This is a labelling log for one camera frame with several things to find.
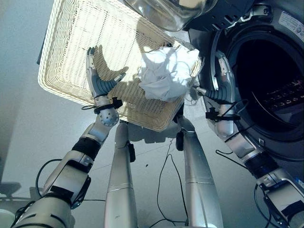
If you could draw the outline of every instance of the laundry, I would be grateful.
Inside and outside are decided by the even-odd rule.
[[[197,49],[189,50],[182,45],[143,53],[138,77],[145,97],[173,102],[186,94],[191,86],[191,68],[198,55]]]

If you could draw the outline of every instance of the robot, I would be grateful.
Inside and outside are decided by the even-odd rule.
[[[114,157],[106,195],[104,227],[136,228],[137,215],[130,163],[135,161],[133,145],[128,140],[128,123],[119,122],[116,111],[121,100],[107,97],[111,89],[124,77],[100,79],[94,66],[94,48],[86,56],[86,73],[92,91],[96,121],[88,126],[59,165],[48,177],[41,198],[33,203],[13,224],[13,228],[69,228],[71,210],[80,206],[89,188],[88,175],[103,143],[113,126],[119,123],[114,143]],[[219,137],[238,156],[257,185],[265,193],[264,200],[272,216],[281,227],[304,226],[304,193],[293,178],[260,148],[237,131],[234,75],[225,55],[216,53],[222,69],[218,91],[195,87],[200,95],[220,104],[217,112],[211,109],[206,117],[216,120]],[[186,172],[187,227],[222,228],[223,221],[212,174],[192,123],[178,111],[174,121],[180,132],[176,147],[184,151]]]

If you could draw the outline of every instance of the black cable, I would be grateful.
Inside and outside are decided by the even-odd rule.
[[[241,108],[241,110],[238,111],[238,113],[242,112],[247,107],[247,105],[249,104],[249,100],[248,99],[242,99],[240,101],[233,102],[232,106],[229,109],[227,109],[227,111],[224,112],[222,116],[226,115],[231,109],[233,109],[234,106],[238,105],[239,103],[241,103],[243,101],[247,101],[247,103],[245,104],[245,106],[243,108]]]
[[[23,213],[27,210],[27,208],[29,207],[29,206],[31,206],[33,203],[35,203],[35,201],[31,201],[31,202],[29,202],[26,206],[24,206],[24,207],[22,207],[22,208],[19,208],[17,211],[16,211],[16,214],[19,212],[19,214],[16,216],[15,215],[15,220],[14,220],[14,222],[13,222],[13,224],[10,226],[10,227],[13,227],[16,223],[17,223],[17,221],[19,220],[19,218],[21,217],[21,215],[23,215]]]
[[[214,108],[213,105],[209,101],[207,101],[207,103],[211,106],[211,108]]]
[[[257,194],[256,194],[256,193],[257,193],[257,187],[258,187],[258,185],[256,184],[255,190],[254,190],[254,192],[253,192],[253,197],[254,197],[254,200],[255,200],[255,204],[256,204],[257,210],[260,212],[260,214],[262,215],[262,217],[263,217],[264,219],[266,219],[267,223],[270,223],[271,225],[273,225],[273,226],[276,227],[276,228],[280,228],[280,227],[278,227],[276,224],[274,224],[273,222],[270,221],[271,216],[269,216],[270,219],[266,217],[266,215],[262,212],[260,206],[258,205],[258,203],[257,203]]]
[[[180,176],[180,173],[178,172],[178,170],[177,170],[177,168],[176,168],[176,165],[175,165],[175,163],[174,163],[174,161],[173,161],[172,154],[169,153],[168,156],[171,156],[171,161],[172,161],[172,163],[173,163],[173,165],[174,165],[174,168],[175,168],[175,170],[176,170],[176,172],[177,172],[177,175],[178,175],[178,177],[179,177],[179,180],[180,180],[180,189],[181,189],[182,202],[183,202],[183,204],[184,204],[185,213],[186,213],[186,216],[187,216],[187,218],[188,218],[188,212],[187,212],[187,208],[186,208],[186,203],[185,203],[185,198],[184,198],[184,192],[183,192],[183,190],[182,190],[181,176]]]
[[[161,220],[158,220],[157,222],[153,223],[151,226],[149,226],[148,228],[154,227],[157,223],[161,222],[161,221],[165,221],[167,219],[163,218]]]
[[[256,124],[254,123],[253,125],[250,125],[249,127],[247,127],[247,128],[245,128],[245,129],[242,129],[242,130],[238,131],[238,132],[235,133],[234,135],[232,135],[232,136],[230,136],[229,138],[227,138],[227,139],[225,140],[225,143],[228,142],[230,139],[232,139],[234,136],[237,136],[238,134],[247,131],[249,128],[252,128],[254,125],[256,125]]]
[[[215,150],[215,152],[216,152],[216,151],[218,151],[218,152],[220,152],[220,153],[223,153],[223,154],[227,154],[227,155],[233,154],[233,151],[231,151],[231,152],[229,152],[229,153],[225,153],[225,152],[220,151],[220,150]]]
[[[102,201],[102,202],[105,202],[104,199],[84,199],[84,201]]]
[[[42,195],[40,194],[40,191],[39,191],[38,182],[39,182],[39,177],[40,177],[40,174],[41,174],[42,170],[44,169],[44,167],[45,167],[47,164],[49,164],[49,163],[51,163],[51,162],[59,162],[59,161],[61,161],[61,159],[51,159],[51,160],[47,161],[46,163],[44,163],[44,165],[40,168],[40,170],[39,170],[39,172],[38,172],[38,174],[37,174],[37,176],[36,176],[36,181],[35,181],[35,189],[36,189],[37,194],[38,194],[40,197],[42,197]]]
[[[170,146],[172,145],[172,141],[173,141],[173,139],[170,141],[170,144],[169,144],[169,147],[168,147],[168,151],[167,151],[167,154],[166,154],[166,159],[165,159],[165,162],[164,162],[164,164],[163,164],[163,166],[162,166],[162,168],[161,168],[161,173],[160,173],[160,176],[159,176],[159,179],[158,179],[158,188],[157,188],[157,198],[156,198],[156,201],[157,201],[158,210],[160,211],[160,213],[161,213],[161,215],[164,217],[164,219],[167,220],[167,221],[169,221],[169,222],[171,222],[171,223],[175,226],[175,222],[184,222],[184,221],[173,221],[173,220],[171,220],[171,219],[168,219],[168,218],[164,215],[163,211],[161,210],[160,205],[159,205],[159,202],[158,202],[158,197],[159,197],[159,192],[160,192],[160,184],[161,184],[161,176],[162,176],[161,174],[162,174],[162,171],[163,171],[163,169],[164,169],[164,167],[165,167],[165,165],[166,165],[167,159],[168,159],[168,157],[169,157],[169,150],[170,150]],[[182,198],[183,198],[183,203],[184,203],[186,215],[188,215],[187,210],[186,210],[186,204],[185,204],[185,200],[184,200],[184,194],[183,194],[182,187],[181,187],[181,192],[182,192]]]
[[[87,105],[87,106],[81,107],[81,110],[89,110],[89,109],[92,109],[92,108],[97,108],[97,107],[95,105]]]
[[[231,159],[231,158],[229,158],[229,157],[223,155],[223,154],[232,154],[233,152],[231,152],[231,153],[224,153],[224,152],[222,152],[222,151],[220,151],[220,150],[215,150],[215,153],[218,154],[218,155],[220,155],[220,156],[222,156],[222,157],[224,157],[224,158],[227,158],[228,160],[230,160],[230,161],[234,162],[235,164],[237,164],[237,165],[243,167],[244,169],[247,169],[246,166],[244,166],[244,165],[242,165],[242,164],[236,162],[235,160],[233,160],[233,159]]]
[[[272,216],[271,216],[271,212],[270,212],[270,210],[269,210],[269,209],[268,209],[268,213],[269,213],[269,218],[268,218],[268,221],[267,221],[267,223],[266,223],[266,225],[265,225],[265,227],[264,227],[264,228],[267,228],[267,227],[269,226],[270,221],[271,221],[271,218],[272,218]]]

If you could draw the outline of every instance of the tile floor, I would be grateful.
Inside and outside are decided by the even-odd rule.
[[[16,211],[30,199],[36,199],[34,182],[41,165],[62,158],[95,120],[91,111],[50,94],[37,83],[36,60],[42,45],[52,0],[3,0],[0,9],[0,208]],[[226,228],[259,228],[265,222],[253,202],[254,178],[242,168],[218,157],[215,149],[228,148],[209,129],[199,100],[196,106],[186,101],[185,115],[195,125],[219,193]],[[131,164],[136,196],[138,224],[146,228],[161,219],[156,193],[159,173],[176,126],[162,133],[143,130],[143,138],[134,134],[136,161]],[[92,184],[86,198],[104,199],[113,156],[115,128],[103,145],[90,172]],[[174,147],[171,153],[184,180],[183,153]],[[49,164],[39,184],[56,166]],[[160,205],[167,217],[186,218],[177,175],[169,162],[161,180]],[[74,228],[103,227],[103,202],[83,202],[72,211]],[[172,226],[169,222],[155,227]]]

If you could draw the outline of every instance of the white basket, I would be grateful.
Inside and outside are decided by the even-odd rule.
[[[164,43],[177,47],[180,41],[117,0],[55,0],[47,29],[38,75],[42,88],[82,105],[94,104],[85,60],[88,48],[96,47],[95,65],[103,80],[127,69],[108,95],[122,99],[120,118],[155,131],[167,127],[184,97],[173,103],[147,100],[137,73],[142,52]],[[200,65],[198,59],[191,69],[193,78]]]

